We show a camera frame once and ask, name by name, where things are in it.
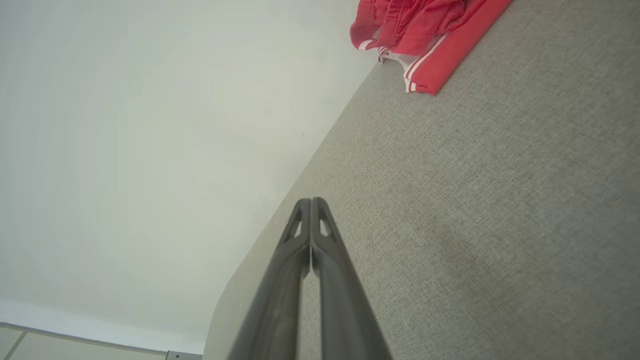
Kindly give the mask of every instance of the red clothing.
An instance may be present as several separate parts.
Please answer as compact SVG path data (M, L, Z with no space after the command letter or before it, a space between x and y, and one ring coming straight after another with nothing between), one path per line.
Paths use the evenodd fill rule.
M510 2L360 0L351 42L403 63L408 92L435 95Z

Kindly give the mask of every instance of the fabric texture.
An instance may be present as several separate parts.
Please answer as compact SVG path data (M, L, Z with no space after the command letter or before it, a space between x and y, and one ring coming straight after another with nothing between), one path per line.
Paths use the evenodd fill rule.
M224 359L292 207L324 197L397 360L637 359L640 4L515 1L442 88L377 66L231 278ZM300 359L320 359L319 282Z
M399 61L406 92L435 95L511 0L360 0L351 41Z

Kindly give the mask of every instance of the gray upholstery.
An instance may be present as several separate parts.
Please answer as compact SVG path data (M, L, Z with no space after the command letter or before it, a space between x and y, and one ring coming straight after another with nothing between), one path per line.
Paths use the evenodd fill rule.
M213 314L223 359L324 197L396 359L640 357L640 4L516 0L435 97L376 66ZM320 358L318 280L301 359Z

